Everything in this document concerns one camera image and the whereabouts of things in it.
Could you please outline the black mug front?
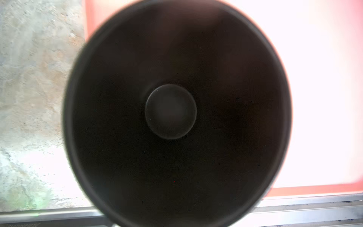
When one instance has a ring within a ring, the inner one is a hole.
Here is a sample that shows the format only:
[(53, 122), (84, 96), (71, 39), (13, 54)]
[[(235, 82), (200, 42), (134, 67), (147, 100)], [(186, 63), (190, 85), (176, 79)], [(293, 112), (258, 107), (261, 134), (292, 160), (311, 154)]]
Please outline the black mug front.
[(69, 78), (65, 147), (122, 227), (228, 227), (267, 194), (292, 103), (278, 54), (222, 1), (139, 1), (88, 40)]

